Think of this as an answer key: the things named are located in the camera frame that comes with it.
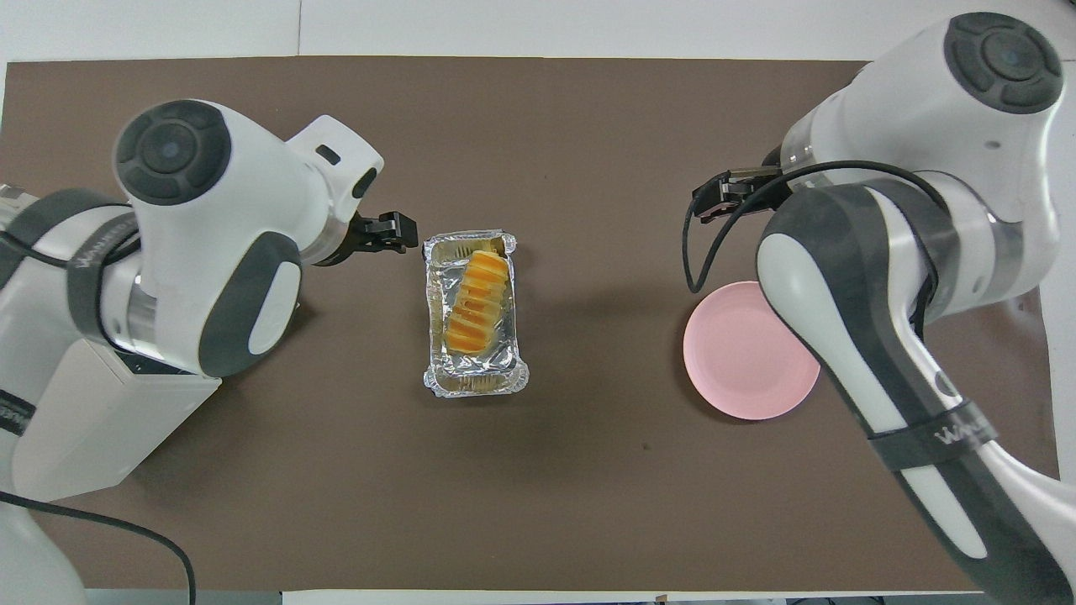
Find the black strap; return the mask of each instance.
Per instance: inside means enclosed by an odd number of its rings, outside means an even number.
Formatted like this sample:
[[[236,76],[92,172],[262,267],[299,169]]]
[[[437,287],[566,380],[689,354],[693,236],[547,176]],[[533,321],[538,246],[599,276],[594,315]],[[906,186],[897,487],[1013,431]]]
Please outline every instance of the black strap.
[[[926,422],[869,438],[886,467],[942,464],[971,453],[997,438],[997,432],[971,399]]]
[[[87,210],[103,206],[127,206],[90,189],[62,189],[34,201],[19,212],[4,229],[8,235],[32,247],[56,225]],[[18,269],[25,256],[0,247],[0,289]]]
[[[30,402],[0,389],[0,430],[22,437],[37,410]]]
[[[114,346],[101,324],[104,258],[136,231],[134,213],[121,214],[94,231],[68,261],[68,311],[79,332],[95,342]]]
[[[949,306],[954,294],[957,269],[960,267],[960,238],[952,217],[945,207],[923,203],[924,194],[907,183],[876,179],[863,184],[884,195],[901,211],[916,238],[916,245],[924,256],[930,275],[916,301],[916,311],[922,315],[918,323],[922,326],[926,306],[931,307],[933,321]]]

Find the black joint cap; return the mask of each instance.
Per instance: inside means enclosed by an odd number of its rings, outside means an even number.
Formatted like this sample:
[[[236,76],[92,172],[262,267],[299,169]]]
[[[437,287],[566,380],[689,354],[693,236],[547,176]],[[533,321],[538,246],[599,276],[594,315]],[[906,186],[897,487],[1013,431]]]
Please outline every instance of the black joint cap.
[[[134,197],[157,206],[208,192],[228,167],[231,136],[224,115],[201,101],[157,105],[136,117],[116,143],[116,173]]]
[[[355,199],[363,199],[366,197],[366,189],[370,188],[373,184],[373,180],[378,178],[378,169],[371,168],[366,171],[366,174],[355,182],[355,186],[351,188],[351,197]]]
[[[1036,113],[1061,97],[1057,51],[1028,24],[997,13],[967,13],[949,22],[949,71],[969,95],[1005,113]]]

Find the brown surface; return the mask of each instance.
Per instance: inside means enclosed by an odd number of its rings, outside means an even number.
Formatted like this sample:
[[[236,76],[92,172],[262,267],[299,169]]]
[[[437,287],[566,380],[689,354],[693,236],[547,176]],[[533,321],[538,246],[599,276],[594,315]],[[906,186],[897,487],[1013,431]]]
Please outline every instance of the brown surface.
[[[364,202],[424,237],[520,241],[530,384],[442,400],[414,251],[307,273],[289,339],[119,487],[69,504],[144,523],[212,589],[968,589],[830,381],[762,423],[712,411],[680,339],[689,192],[756,163],[850,62],[452,58],[13,65],[0,181],[117,194],[124,123],[220,101],[287,138],[320,113],[386,158]],[[753,277],[746,220],[708,290]],[[698,238],[703,244],[704,238]],[[928,333],[1002,442],[1057,475],[1035,296]],[[90,587],[179,587],[158,547],[42,520]]]

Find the orange glaze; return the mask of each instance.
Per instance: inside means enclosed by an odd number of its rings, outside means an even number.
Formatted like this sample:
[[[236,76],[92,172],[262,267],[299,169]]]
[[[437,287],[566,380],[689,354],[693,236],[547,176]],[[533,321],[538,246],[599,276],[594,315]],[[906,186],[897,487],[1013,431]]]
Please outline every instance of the orange glaze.
[[[481,250],[471,254],[449,313],[444,343],[450,351],[473,355],[490,348],[507,287],[508,261]]]

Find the brown table mat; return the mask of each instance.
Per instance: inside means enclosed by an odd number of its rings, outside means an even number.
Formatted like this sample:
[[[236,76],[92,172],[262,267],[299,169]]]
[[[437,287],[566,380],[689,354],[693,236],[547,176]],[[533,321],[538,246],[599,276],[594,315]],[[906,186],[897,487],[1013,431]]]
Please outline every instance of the brown table mat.
[[[423,237],[500,227],[520,242],[522,393],[435,398],[422,385],[421,255],[357,254],[306,273],[292,334],[267,361],[227,379],[121,486],[66,504],[172,537],[208,589],[971,589],[824,375],[791,413],[745,423],[713,411],[681,360],[702,298],[680,267],[690,192],[755,165],[859,67],[12,65],[0,181],[31,193],[118,195],[110,155],[126,121],[204,98],[285,139],[321,113],[353,127],[386,158],[367,215],[398,209]],[[753,279],[766,220],[734,231],[707,291]],[[1057,476],[1037,296],[944,320],[928,342],[1002,444]],[[41,522],[89,587],[182,586],[147,540]]]

